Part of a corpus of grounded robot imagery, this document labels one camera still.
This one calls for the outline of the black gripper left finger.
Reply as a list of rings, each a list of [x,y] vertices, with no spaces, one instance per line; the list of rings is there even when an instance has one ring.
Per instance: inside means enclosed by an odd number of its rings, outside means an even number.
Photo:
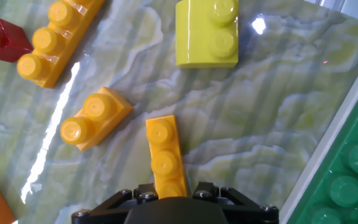
[[[123,189],[93,210],[80,209],[71,215],[72,224],[124,223],[132,208],[158,200],[154,184],[141,184],[134,190]]]

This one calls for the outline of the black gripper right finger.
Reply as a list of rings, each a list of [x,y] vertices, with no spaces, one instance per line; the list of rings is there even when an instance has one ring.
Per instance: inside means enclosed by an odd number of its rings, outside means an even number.
[[[199,182],[193,199],[216,205],[229,223],[279,224],[279,209],[274,205],[259,205],[232,187]]]

